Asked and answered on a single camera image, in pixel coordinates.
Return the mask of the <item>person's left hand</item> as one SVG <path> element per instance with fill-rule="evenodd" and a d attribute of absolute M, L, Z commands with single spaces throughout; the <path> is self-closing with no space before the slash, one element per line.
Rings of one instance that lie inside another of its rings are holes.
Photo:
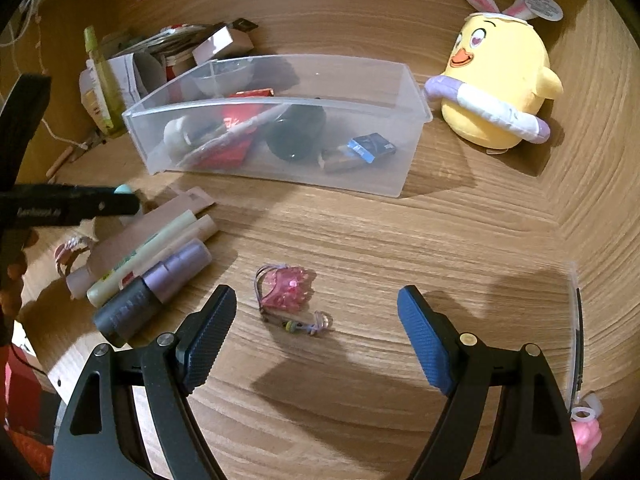
<path fill-rule="evenodd" d="M 6 270 L 1 272 L 2 326 L 7 332 L 12 330 L 13 323 L 23 307 L 24 276 L 28 269 L 25 249 L 37 244 L 38 240 L 39 236 L 35 230 L 24 231 L 22 242 L 18 245 L 18 252 L 6 265 Z"/>

